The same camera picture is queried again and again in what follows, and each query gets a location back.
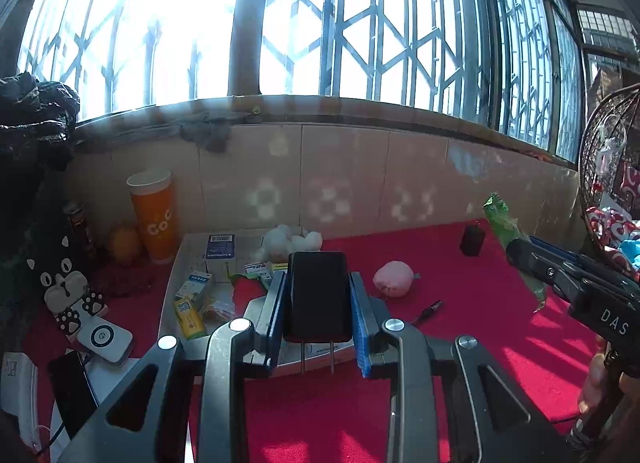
paper cup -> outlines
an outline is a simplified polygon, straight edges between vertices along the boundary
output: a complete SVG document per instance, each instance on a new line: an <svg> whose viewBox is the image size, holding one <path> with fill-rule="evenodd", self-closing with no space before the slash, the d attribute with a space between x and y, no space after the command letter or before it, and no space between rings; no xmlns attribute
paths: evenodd
<svg viewBox="0 0 640 463"><path fill-rule="evenodd" d="M172 262L178 249L174 185L171 171L149 169L127 179L140 237L151 260Z"/></svg>

human hand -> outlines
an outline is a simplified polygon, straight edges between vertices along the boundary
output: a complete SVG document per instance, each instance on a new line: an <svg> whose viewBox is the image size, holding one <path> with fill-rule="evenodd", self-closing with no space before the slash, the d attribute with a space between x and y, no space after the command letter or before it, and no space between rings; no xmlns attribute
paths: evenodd
<svg viewBox="0 0 640 463"><path fill-rule="evenodd" d="M596 336L596 344L598 345L596 354L591 359L587 379L584 381L582 390L578 396L578 409L580 413L584 413L600 403L603 387L607 381L607 369L604 367L607 341L600 336ZM640 379L633 379L622 374L620 377L620 389L632 401L640 401Z"/></svg>

metal plug pin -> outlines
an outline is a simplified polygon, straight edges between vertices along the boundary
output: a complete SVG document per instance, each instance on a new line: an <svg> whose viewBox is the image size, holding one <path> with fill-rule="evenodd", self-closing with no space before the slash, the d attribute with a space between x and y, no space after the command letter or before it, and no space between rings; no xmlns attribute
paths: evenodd
<svg viewBox="0 0 640 463"><path fill-rule="evenodd" d="M300 343L300 374L305 372L305 343Z"/></svg>

white tray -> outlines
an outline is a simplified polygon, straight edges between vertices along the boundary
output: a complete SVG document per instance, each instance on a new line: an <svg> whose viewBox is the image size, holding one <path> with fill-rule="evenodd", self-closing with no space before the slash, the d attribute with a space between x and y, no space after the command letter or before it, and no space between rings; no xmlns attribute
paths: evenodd
<svg viewBox="0 0 640 463"><path fill-rule="evenodd" d="M235 234L236 236L236 265L238 269L242 269L244 265L251 262L250 256L252 252L260 247L260 240L267 232L262 230L240 230L229 231L224 233ZM175 256L174 266L169 276L169 282L166 286L164 294L164 302L162 303L162 313L160 315L160 327L158 328L158 338L165 335L173 335L180 338L182 342L189 342L184 338L182 329L175 316L174 297L192 271L207 271L204 262L204 254L207 248L207 240L210 234L187 234L184 236L180 249ZM232 302L233 287L229 283L216 284L214 286L214 294L212 300L222 300L223 302ZM217 328L222 326L223 322L209 318L207 314L205 327L207 333L211 334ZM305 369L319 369L330 365L329 344L309 344L305 349ZM334 362L336 364L353 360L355 353L353 350L353 341L338 343L335 345ZM274 376L290 375L300 372L300 345L282 343L280 346L280 356L278 358L278 366L273 371Z"/></svg>

circular logo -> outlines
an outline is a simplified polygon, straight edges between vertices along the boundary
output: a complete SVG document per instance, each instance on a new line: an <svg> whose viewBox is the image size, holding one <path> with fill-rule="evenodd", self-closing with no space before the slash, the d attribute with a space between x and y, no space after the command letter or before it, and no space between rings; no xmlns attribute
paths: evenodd
<svg viewBox="0 0 640 463"><path fill-rule="evenodd" d="M109 326L98 326L94 329L94 332L91 333L91 344L96 346L97 348L103 348L111 344L113 340L113 329Z"/></svg>

